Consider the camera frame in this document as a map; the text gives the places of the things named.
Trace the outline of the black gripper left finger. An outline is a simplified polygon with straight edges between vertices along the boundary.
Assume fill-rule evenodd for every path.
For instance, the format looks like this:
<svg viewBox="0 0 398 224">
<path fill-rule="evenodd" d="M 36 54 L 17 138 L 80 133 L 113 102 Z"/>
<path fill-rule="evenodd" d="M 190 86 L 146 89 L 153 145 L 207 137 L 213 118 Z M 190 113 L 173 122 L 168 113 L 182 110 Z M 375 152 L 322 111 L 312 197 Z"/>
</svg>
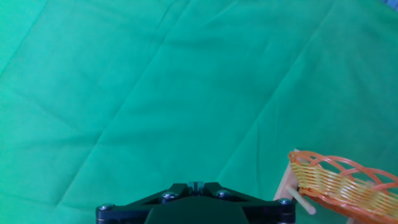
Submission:
<svg viewBox="0 0 398 224">
<path fill-rule="evenodd" d="M 105 203 L 96 207 L 96 224 L 145 223 L 150 211 L 160 205 L 194 196 L 195 183 L 172 184 L 169 189 L 157 192 L 148 197 L 127 205 Z"/>
</svg>

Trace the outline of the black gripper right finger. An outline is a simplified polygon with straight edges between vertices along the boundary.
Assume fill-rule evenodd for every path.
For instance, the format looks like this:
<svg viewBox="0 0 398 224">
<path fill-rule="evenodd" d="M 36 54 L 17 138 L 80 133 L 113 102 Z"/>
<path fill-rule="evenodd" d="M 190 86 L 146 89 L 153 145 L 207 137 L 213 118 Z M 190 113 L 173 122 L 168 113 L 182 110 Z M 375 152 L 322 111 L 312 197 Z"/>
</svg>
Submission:
<svg viewBox="0 0 398 224">
<path fill-rule="evenodd" d="M 237 205 L 242 214 L 234 212 L 232 208 L 228 208 L 228 216 L 231 218 L 232 215 L 237 215 L 239 218 L 245 218 L 250 224 L 291 224 L 296 221 L 296 199 L 279 198 L 266 201 L 223 187 L 218 182 L 199 182 L 198 195 L 213 198 L 216 202 L 223 201 L 231 205 Z"/>
</svg>

